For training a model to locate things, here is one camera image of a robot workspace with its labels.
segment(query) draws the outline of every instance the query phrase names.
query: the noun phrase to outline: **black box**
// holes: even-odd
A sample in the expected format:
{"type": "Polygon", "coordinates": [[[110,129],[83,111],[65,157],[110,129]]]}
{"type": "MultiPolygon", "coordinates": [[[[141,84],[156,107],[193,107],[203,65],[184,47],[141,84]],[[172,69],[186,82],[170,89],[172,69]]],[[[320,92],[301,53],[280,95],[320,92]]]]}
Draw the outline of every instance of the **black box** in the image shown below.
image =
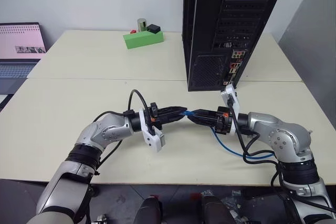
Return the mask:
{"type": "Polygon", "coordinates": [[[277,0],[184,0],[188,90],[237,84],[277,0]]]}

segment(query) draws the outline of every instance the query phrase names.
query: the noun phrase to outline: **green block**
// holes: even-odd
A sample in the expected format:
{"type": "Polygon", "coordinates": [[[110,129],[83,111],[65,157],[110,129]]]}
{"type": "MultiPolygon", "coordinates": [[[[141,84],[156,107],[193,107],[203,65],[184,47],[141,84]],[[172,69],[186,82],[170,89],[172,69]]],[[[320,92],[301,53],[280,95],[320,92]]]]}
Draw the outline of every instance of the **green block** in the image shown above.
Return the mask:
{"type": "Polygon", "coordinates": [[[154,34],[150,31],[140,31],[135,34],[124,35],[124,40],[128,49],[147,46],[163,42],[163,32],[159,31],[157,34],[154,34]]]}

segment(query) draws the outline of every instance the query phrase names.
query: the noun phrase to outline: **laptop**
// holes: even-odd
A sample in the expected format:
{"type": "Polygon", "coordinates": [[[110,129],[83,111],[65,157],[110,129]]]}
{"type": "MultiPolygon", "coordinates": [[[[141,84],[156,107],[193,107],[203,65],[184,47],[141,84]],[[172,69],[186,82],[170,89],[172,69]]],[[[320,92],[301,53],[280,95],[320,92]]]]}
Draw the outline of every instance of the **laptop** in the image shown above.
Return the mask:
{"type": "Polygon", "coordinates": [[[38,22],[0,24],[0,95],[14,94],[45,53],[38,22]]]}

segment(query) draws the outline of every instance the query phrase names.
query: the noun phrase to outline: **metal cylinder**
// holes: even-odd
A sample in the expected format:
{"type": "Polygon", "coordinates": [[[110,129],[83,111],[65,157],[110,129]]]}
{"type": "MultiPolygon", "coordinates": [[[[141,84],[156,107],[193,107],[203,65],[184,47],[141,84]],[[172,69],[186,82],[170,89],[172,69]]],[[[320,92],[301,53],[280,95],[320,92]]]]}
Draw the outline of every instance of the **metal cylinder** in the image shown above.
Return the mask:
{"type": "Polygon", "coordinates": [[[139,18],[138,19],[138,29],[139,29],[139,31],[146,31],[146,27],[147,27],[146,19],[139,18]]]}

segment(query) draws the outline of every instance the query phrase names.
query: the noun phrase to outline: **laptop keyboard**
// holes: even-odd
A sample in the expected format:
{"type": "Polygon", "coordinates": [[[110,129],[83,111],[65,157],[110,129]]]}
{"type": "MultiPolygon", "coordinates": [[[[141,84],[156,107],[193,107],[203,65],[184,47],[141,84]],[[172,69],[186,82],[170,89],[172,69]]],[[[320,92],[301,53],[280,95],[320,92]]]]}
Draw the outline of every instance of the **laptop keyboard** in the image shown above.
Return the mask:
{"type": "Polygon", "coordinates": [[[0,78],[26,78],[34,66],[0,64],[0,78]]]}

